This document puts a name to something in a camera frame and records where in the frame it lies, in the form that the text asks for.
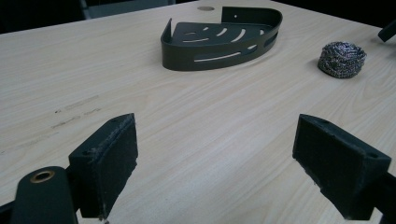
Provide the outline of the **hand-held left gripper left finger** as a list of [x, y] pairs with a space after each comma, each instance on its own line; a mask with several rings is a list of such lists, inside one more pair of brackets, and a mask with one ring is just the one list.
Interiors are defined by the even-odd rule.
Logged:
[[137, 157], [134, 114], [110, 119], [68, 156], [74, 204], [83, 217], [109, 216]]

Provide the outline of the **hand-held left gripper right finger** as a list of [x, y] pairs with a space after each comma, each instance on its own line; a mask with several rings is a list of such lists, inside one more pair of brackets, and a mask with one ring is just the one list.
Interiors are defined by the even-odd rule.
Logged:
[[391, 157], [331, 122], [299, 116], [292, 157], [347, 220], [391, 219]]

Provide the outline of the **steel wool scouring ball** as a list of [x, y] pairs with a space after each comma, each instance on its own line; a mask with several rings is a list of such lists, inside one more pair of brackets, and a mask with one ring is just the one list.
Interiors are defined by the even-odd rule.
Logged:
[[322, 48], [318, 69], [335, 78], [353, 78], [364, 66], [367, 54], [359, 46], [336, 41]]

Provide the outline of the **black corner shelf basket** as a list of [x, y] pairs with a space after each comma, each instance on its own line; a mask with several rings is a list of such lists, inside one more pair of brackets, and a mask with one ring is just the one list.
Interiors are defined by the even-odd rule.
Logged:
[[168, 23], [161, 36], [163, 67], [204, 71], [249, 62], [273, 47], [282, 21], [272, 8], [224, 7], [219, 23]]

